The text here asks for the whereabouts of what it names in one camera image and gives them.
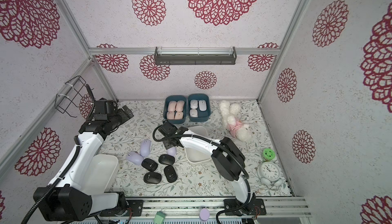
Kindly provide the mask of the teal storage box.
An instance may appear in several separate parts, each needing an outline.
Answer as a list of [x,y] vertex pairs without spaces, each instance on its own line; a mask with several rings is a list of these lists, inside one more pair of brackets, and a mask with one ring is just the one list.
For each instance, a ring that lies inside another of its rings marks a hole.
[[206,94],[189,95],[187,108],[191,122],[206,122],[211,116],[210,99]]
[[182,95],[171,95],[165,99],[163,119],[172,124],[183,124],[187,117],[187,99]]

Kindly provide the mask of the purple mouse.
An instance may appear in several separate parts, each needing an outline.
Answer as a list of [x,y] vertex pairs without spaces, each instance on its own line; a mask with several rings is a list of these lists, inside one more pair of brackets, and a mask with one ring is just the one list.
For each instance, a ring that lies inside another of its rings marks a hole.
[[166,152],[167,152],[168,155],[170,155],[172,157],[175,157],[176,154],[177,154],[177,148],[176,147],[171,147],[171,148],[167,149]]
[[126,155],[126,160],[135,165],[141,165],[144,160],[144,157],[135,151],[130,151]]
[[140,145],[140,155],[146,158],[151,152],[151,140],[145,139]]

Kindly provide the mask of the white tray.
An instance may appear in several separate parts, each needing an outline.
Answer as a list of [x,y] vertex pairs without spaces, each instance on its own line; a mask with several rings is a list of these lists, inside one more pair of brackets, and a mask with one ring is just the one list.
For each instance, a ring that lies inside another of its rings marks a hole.
[[[203,126],[198,125],[198,126],[189,127],[188,129],[198,135],[209,138],[208,131]],[[198,150],[195,150],[195,149],[192,149],[189,147],[185,148],[185,154],[186,154],[186,158],[187,158],[188,162],[191,165],[200,165],[200,164],[204,164],[204,163],[211,161],[210,155],[208,155],[206,153],[202,153]]]
[[116,156],[98,154],[92,158],[82,182],[81,191],[86,195],[108,192],[119,170]]

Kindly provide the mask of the white mouse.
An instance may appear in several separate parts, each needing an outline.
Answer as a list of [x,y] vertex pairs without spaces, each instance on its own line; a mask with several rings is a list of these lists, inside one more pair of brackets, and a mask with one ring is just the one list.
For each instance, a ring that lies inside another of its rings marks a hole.
[[199,100],[199,109],[201,112],[204,112],[207,110],[207,102],[206,100]]
[[190,108],[191,108],[191,109],[197,109],[198,106],[199,106],[199,102],[198,102],[197,100],[195,100],[195,99],[191,100],[191,101],[189,102],[189,104],[190,104]]
[[198,110],[197,109],[190,109],[189,115],[191,118],[197,118],[198,117]]

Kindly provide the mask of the white tray front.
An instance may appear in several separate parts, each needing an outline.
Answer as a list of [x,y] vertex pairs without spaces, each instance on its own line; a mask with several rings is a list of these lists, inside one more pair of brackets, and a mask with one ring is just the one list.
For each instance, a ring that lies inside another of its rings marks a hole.
[[108,192],[119,170],[116,156],[98,154],[92,158],[82,182],[81,191],[86,195]]

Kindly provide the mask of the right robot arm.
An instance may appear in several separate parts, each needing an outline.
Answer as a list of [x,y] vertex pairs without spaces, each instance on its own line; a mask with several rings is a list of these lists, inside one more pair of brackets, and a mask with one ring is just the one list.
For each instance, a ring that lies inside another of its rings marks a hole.
[[218,222],[219,216],[222,214],[241,212],[248,215],[252,212],[256,196],[250,187],[250,176],[246,171],[245,156],[230,138],[224,137],[220,140],[208,138],[189,128],[178,128],[168,120],[153,130],[152,137],[156,142],[191,148],[207,154],[211,157],[218,173],[231,182],[236,204],[233,207],[224,207],[222,211],[219,211],[216,214]]

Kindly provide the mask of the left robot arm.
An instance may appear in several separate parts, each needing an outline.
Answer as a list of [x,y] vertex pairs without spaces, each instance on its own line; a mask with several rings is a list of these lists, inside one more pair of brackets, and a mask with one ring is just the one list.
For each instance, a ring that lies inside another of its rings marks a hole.
[[70,224],[92,216],[98,218],[98,214],[106,210],[114,209],[122,215],[129,209],[123,192],[83,192],[85,174],[104,140],[134,116],[126,105],[120,108],[114,100],[96,100],[90,86],[85,87],[93,108],[74,136],[75,145],[60,171],[46,187],[34,192],[35,203],[23,218],[23,224],[36,210],[40,210],[48,222]]

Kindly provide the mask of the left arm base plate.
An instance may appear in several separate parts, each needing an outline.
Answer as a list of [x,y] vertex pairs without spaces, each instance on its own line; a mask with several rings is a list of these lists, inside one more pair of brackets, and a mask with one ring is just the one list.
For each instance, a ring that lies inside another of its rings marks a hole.
[[139,217],[143,211],[144,201],[140,199],[128,199],[126,200],[126,207],[116,207],[109,210],[104,210],[100,213],[101,217]]

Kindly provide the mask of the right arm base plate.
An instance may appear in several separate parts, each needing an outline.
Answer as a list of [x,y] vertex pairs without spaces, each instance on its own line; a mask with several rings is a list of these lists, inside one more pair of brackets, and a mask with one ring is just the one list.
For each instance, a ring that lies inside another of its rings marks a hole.
[[[239,207],[241,203],[236,199],[224,199],[224,208],[225,210],[234,209],[235,207]],[[253,198],[249,204],[244,206],[241,209],[235,211],[225,212],[226,216],[259,216],[266,215],[266,208],[264,201],[261,198]]]

